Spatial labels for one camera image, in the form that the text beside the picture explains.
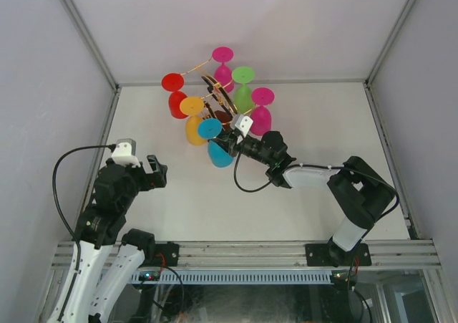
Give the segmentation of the blue plastic wine glass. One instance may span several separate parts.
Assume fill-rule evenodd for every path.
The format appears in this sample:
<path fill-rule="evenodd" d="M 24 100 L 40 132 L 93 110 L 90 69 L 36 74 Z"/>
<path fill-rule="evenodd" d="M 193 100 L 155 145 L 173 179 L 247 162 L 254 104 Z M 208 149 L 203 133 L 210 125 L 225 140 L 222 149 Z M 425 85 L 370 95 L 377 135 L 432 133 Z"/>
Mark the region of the blue plastic wine glass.
<path fill-rule="evenodd" d="M 217 168 L 225 168 L 232 164 L 233 156 L 222 149 L 214 139 L 223 131 L 221 121 L 216 118 L 203 120 L 198 125 L 198 135 L 208 141 L 208 155 Z"/>

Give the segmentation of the pink wine glass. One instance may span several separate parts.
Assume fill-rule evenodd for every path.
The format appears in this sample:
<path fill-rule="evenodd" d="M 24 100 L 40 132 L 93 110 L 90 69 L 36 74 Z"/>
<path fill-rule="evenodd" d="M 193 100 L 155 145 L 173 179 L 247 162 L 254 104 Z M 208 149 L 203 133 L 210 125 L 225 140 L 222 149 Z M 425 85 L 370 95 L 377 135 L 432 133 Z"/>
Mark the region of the pink wine glass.
<path fill-rule="evenodd" d="M 271 130 L 272 116 L 268 106 L 275 100 L 275 94 L 273 90 L 267 87 L 259 87 L 253 90 L 251 99 L 255 108 L 250 115 L 253 121 L 250 131 L 254 135 L 262 136 Z"/>
<path fill-rule="evenodd" d="M 225 46 L 217 47 L 212 53 L 212 59 L 220 64 L 214 72 L 214 78 L 224 87 L 226 92 L 232 92 L 235 86 L 232 78 L 233 71 L 227 65 L 233 56 L 233 50 Z"/>

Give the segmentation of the green plastic wine glass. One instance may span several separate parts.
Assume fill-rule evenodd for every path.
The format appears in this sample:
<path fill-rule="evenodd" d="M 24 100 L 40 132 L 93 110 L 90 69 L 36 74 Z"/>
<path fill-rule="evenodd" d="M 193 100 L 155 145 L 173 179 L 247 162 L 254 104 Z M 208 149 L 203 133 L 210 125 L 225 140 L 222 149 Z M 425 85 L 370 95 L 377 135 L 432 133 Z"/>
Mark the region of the green plastic wine glass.
<path fill-rule="evenodd" d="M 232 78 L 239 85 L 233 98 L 234 105 L 239 113 L 246 114 L 255 106 L 251 98 L 252 89 L 248 86 L 254 80 L 255 72 L 251 67 L 237 67 L 233 70 Z"/>

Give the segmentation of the gold wire wine glass rack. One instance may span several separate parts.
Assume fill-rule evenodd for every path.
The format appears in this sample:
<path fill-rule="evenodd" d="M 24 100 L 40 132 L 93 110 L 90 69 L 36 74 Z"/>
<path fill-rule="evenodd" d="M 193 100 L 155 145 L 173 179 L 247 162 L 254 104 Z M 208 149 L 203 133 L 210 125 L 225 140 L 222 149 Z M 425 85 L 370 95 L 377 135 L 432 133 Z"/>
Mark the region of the gold wire wine glass rack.
<path fill-rule="evenodd" d="M 221 121 L 224 128 L 229 127 L 231 121 L 237 114 L 242 114 L 237 111 L 234 105 L 233 98 L 235 91 L 239 87 L 234 81 L 234 89 L 232 92 L 226 92 L 224 87 L 214 78 L 214 72 L 220 64 L 215 62 L 211 57 L 192 69 L 179 73 L 185 77 L 193 72 L 197 72 L 200 78 L 207 85 L 207 93 L 201 97 L 203 99 L 205 108 L 200 113 L 204 119 L 216 118 Z"/>

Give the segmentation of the orange plastic wine glass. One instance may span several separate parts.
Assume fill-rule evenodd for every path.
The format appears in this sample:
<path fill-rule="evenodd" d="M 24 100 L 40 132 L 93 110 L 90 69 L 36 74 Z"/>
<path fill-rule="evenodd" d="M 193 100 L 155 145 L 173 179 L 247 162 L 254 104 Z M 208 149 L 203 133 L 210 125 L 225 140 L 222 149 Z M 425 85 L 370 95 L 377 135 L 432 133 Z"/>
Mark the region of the orange plastic wine glass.
<path fill-rule="evenodd" d="M 187 141 L 194 146 L 200 146 L 206 143 L 206 139 L 202 138 L 198 133 L 198 127 L 203 121 L 200 113 L 204 110 L 205 104 L 200 97 L 186 97 L 180 103 L 181 113 L 188 116 L 185 124 L 185 134 Z"/>

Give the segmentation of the red plastic wine glass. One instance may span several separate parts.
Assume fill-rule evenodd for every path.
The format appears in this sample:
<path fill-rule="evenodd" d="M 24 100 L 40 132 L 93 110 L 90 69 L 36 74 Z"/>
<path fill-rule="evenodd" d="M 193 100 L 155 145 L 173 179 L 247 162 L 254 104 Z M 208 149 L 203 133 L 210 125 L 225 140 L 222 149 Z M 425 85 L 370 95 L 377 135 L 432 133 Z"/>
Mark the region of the red plastic wine glass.
<path fill-rule="evenodd" d="M 176 119 L 185 119 L 187 117 L 180 109 L 181 102 L 187 98 L 187 95 L 181 91 L 184 84 L 184 77 L 179 73 L 166 74 L 161 81 L 163 89 L 170 92 L 168 107 L 170 114 Z"/>

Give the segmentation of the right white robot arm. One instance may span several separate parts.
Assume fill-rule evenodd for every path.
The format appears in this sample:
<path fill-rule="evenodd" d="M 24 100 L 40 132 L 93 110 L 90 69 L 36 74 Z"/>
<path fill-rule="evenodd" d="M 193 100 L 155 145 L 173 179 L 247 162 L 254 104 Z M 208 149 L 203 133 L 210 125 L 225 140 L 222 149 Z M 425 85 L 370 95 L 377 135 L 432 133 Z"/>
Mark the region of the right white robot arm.
<path fill-rule="evenodd" d="M 332 266 L 352 262 L 369 231 L 400 204 L 396 189 L 359 156 L 351 156 L 340 166 L 301 163 L 288 154 L 278 131 L 269 131 L 261 139 L 235 130 L 222 131 L 211 141 L 230 156 L 244 155 L 266 165 L 268 182 L 276 187 L 304 188 L 322 183 L 330 190 L 344 214 L 341 225 L 324 245 L 323 259 Z"/>

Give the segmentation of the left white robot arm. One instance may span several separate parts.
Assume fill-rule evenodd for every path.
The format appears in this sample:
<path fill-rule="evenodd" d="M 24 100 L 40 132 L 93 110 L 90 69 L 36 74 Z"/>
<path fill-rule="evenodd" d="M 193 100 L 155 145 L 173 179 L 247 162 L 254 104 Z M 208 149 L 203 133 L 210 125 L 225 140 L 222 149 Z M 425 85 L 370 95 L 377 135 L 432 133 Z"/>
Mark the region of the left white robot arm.
<path fill-rule="evenodd" d="M 133 156 L 112 156 L 99 170 L 92 201 L 72 232 L 69 272 L 49 322 L 107 322 L 134 271 L 156 259 L 152 233 L 133 228 L 118 236 L 137 195 L 167 184 L 167 166 L 155 155 L 147 161 L 151 173 Z"/>

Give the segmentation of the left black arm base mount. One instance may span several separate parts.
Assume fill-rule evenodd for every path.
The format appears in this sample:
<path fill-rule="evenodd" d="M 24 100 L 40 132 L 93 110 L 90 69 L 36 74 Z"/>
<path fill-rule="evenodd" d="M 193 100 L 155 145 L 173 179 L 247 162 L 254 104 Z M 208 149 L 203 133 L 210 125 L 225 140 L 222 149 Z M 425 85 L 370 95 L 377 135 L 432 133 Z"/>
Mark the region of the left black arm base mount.
<path fill-rule="evenodd" d="M 159 243 L 147 247 L 142 266 L 177 266 L 180 245 L 173 242 Z"/>

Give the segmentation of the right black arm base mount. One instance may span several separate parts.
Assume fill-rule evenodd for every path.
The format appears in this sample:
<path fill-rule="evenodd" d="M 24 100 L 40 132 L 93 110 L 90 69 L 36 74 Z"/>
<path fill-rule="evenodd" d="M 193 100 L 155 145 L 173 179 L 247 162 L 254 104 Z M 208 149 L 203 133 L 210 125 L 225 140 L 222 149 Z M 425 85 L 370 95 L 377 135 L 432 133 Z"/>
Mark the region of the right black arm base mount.
<path fill-rule="evenodd" d="M 308 266 L 371 266 L 372 260 L 367 244 L 358 244 L 350 251 L 343 251 L 337 246 L 325 243 L 305 245 Z"/>

